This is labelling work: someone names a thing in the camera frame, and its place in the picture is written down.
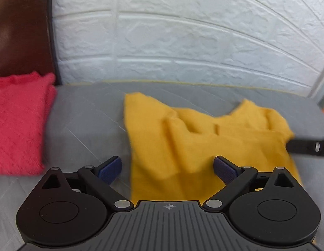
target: red cloth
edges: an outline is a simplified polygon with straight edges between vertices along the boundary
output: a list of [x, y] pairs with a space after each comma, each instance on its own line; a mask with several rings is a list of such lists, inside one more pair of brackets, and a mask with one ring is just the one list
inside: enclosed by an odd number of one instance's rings
[[42, 173], [44, 126], [56, 89], [53, 73], [0, 78], [0, 174]]

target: gray mattress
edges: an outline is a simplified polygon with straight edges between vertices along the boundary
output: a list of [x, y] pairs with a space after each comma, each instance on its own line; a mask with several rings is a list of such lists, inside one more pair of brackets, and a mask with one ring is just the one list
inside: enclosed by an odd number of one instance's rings
[[[174, 107], [187, 107], [212, 115], [229, 113], [243, 98], [276, 109], [298, 137], [324, 137], [324, 115], [308, 98], [259, 89], [192, 86], [165, 83], [95, 83], [58, 87], [44, 143], [46, 169], [74, 172], [121, 156], [123, 172], [112, 187], [130, 197], [130, 145], [123, 123], [126, 93], [142, 92]], [[324, 250], [324, 158], [293, 156], [305, 189], [319, 206], [322, 221], [317, 244]], [[23, 240], [15, 215], [41, 176], [0, 176], [0, 251], [17, 250]]]

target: white wall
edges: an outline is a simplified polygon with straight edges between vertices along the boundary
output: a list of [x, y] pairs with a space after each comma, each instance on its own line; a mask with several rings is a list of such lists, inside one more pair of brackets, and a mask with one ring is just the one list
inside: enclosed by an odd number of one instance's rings
[[64, 83], [155, 79], [309, 95], [324, 0], [53, 0]]

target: yellow garment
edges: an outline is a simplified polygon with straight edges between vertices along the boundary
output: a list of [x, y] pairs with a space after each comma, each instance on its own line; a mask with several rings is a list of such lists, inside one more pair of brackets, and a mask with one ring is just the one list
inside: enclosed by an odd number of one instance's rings
[[293, 137], [286, 120], [248, 100], [230, 115], [211, 117], [171, 108], [141, 93], [127, 94], [125, 124], [132, 148], [134, 204], [138, 200], [203, 203], [225, 186], [213, 172], [217, 155], [263, 172], [284, 166], [301, 182], [285, 149]]

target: dark brown furniture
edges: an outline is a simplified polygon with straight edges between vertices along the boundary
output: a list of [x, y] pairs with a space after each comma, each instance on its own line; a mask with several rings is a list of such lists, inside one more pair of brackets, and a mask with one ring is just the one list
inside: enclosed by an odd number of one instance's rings
[[52, 72], [60, 83], [51, 13], [51, 0], [0, 0], [0, 77]]

